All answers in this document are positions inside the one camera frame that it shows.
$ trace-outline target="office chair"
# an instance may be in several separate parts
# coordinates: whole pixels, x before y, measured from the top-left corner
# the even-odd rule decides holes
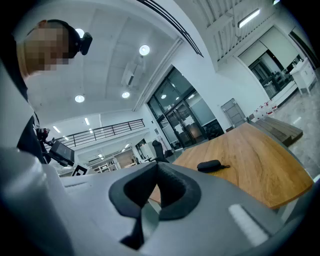
[[[154,158],[154,159],[149,158],[148,161],[149,162],[156,161],[156,162],[169,163],[169,161],[165,158],[161,143],[157,140],[154,140],[152,142],[152,146],[154,147],[156,158]]]

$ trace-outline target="railing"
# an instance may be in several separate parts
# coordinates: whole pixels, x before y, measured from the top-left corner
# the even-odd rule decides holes
[[[138,119],[129,122],[122,122],[92,130],[78,132],[75,134],[58,138],[56,140],[69,148],[73,148],[89,142],[94,142],[126,132],[134,131],[143,127],[145,127],[144,121],[142,119]],[[49,145],[45,145],[45,148],[48,150],[51,147]]]

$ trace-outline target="desk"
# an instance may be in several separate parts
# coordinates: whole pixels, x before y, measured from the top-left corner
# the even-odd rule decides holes
[[[214,159],[231,168],[209,175],[235,184],[272,209],[298,198],[314,183],[288,151],[248,123],[187,149],[173,164],[197,171],[199,163]],[[160,202],[158,187],[150,198]]]

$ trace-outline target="balcony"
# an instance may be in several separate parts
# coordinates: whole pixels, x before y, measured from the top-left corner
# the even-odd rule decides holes
[[[138,130],[143,127],[145,127],[143,119],[138,119],[70,134],[68,136],[57,138],[56,140],[69,148],[74,148],[86,143]],[[49,150],[51,147],[49,145],[45,145],[45,148]]]

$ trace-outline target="door frame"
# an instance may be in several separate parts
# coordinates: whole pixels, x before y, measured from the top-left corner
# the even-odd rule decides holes
[[[177,139],[179,140],[180,144],[183,146],[183,148],[186,148],[185,143],[183,143],[183,141],[181,141],[180,137],[179,137],[179,133],[175,130],[175,128],[171,125],[169,119],[167,118],[168,115],[171,115],[171,113],[174,113],[174,115],[176,116],[178,122],[180,123],[180,125],[182,126],[183,131],[186,133],[186,135],[188,136],[188,138],[190,139],[192,145],[196,144],[196,139],[194,138],[194,136],[192,135],[192,133],[190,132],[189,128],[185,125],[185,122],[182,120],[179,112],[177,111],[177,108],[181,107],[182,105],[184,105],[190,113],[190,116],[192,117],[192,119],[194,120],[195,124],[198,126],[200,132],[202,133],[202,136],[205,140],[208,139],[207,134],[205,132],[205,129],[201,126],[201,124],[199,123],[198,119],[196,118],[196,116],[194,115],[194,113],[192,112],[191,108],[189,107],[188,103],[183,99],[181,102],[179,102],[179,104],[177,104],[176,106],[174,106],[172,109],[170,109],[170,111],[168,113],[165,114],[165,118],[168,120],[170,126],[172,127],[174,134],[176,135]]]

